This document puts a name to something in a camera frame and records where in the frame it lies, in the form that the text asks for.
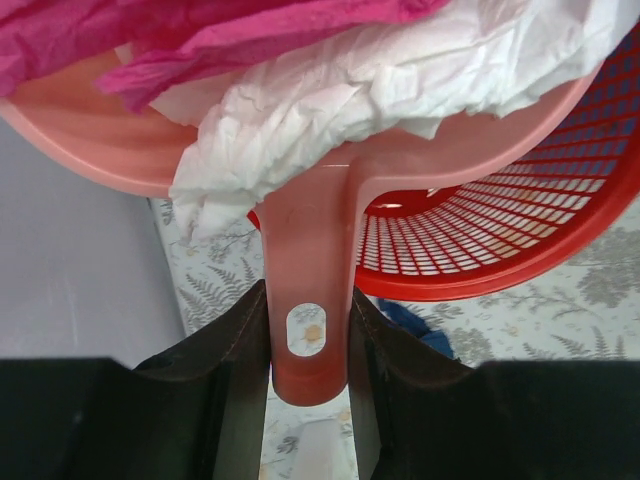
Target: pink fabric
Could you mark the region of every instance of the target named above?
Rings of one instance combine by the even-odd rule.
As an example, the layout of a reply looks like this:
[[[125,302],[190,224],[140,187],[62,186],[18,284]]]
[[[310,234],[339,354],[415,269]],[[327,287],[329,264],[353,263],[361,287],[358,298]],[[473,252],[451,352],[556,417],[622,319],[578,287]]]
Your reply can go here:
[[[133,42],[98,82],[139,110],[172,85],[268,60],[363,23],[403,23],[449,0],[3,0],[0,96]]]
[[[134,49],[142,53],[98,85],[138,110],[177,83],[245,68],[355,25],[417,20],[448,1],[195,0],[185,9],[185,28],[144,39]],[[207,24],[196,28],[198,19]]]

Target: patterned floor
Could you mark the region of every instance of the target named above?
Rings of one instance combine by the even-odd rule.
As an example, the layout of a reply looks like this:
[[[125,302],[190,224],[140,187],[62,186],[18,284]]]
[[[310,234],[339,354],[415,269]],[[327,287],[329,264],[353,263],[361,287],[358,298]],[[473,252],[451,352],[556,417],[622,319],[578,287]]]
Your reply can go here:
[[[154,200],[160,236],[172,271],[185,328],[193,333],[226,311],[263,276],[260,234],[248,221],[209,245],[183,246],[171,204]],[[523,285],[485,297],[409,304],[431,327],[443,329],[464,363],[489,359],[640,359],[640,201],[590,247]],[[302,309],[290,347],[322,346],[318,310]],[[357,478],[346,392],[312,409],[284,404],[270,390],[261,480],[290,478],[302,426],[336,419],[348,452],[345,480]]]

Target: blue fabric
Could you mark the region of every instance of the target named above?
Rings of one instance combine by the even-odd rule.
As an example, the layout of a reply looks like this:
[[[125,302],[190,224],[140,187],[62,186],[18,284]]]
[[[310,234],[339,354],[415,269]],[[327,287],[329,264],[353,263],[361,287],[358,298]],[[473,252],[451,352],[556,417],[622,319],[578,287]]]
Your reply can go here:
[[[422,343],[451,359],[455,359],[451,343],[443,331],[432,330],[426,324],[424,319],[415,313],[412,313],[409,309],[403,307],[399,303],[379,298],[378,308],[382,313],[389,317],[389,320],[409,332],[414,337],[419,338]]]

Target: pink dustpan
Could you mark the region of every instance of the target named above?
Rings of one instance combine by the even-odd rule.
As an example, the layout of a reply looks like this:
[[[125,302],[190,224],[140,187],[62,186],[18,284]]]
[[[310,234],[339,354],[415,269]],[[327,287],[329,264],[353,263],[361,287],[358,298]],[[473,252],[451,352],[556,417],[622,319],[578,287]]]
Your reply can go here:
[[[93,80],[118,64],[114,54],[105,54],[23,85],[2,114],[80,175],[137,195],[166,196],[196,130],[150,109],[130,114],[117,98],[101,95]],[[344,145],[267,197],[256,212],[265,250],[274,382],[284,400],[322,403],[346,384],[356,237],[369,203],[390,191],[459,185],[510,164],[562,121],[592,80],[559,87],[503,120],[457,115],[432,141],[389,131]],[[299,357],[287,346],[286,319],[307,302],[326,312],[326,344],[312,357]]]

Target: red plastic basket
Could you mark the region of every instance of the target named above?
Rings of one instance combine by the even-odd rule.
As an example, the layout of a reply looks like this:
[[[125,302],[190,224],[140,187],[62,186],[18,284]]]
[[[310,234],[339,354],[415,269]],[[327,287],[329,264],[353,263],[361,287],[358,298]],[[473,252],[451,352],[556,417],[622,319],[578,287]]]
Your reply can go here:
[[[397,300],[453,300],[561,263],[640,191],[639,108],[636,27],[571,114],[520,160],[459,187],[373,202],[362,222],[356,285]]]

